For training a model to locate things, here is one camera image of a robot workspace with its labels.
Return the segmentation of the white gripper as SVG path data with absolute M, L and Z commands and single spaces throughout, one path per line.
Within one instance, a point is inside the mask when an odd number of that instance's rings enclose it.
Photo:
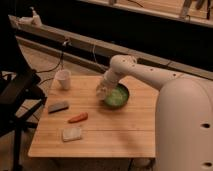
M 96 96 L 99 100 L 104 100 L 111 91 L 118 85 L 122 79 L 122 75 L 114 72 L 113 70 L 107 70 L 99 84 L 96 87 Z

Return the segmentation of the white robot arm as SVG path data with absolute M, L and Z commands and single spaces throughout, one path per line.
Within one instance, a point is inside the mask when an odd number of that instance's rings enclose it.
M 96 88 L 97 97 L 103 100 L 126 76 L 159 91 L 156 170 L 213 171 L 213 81 L 141 65 L 130 55 L 115 55 Z

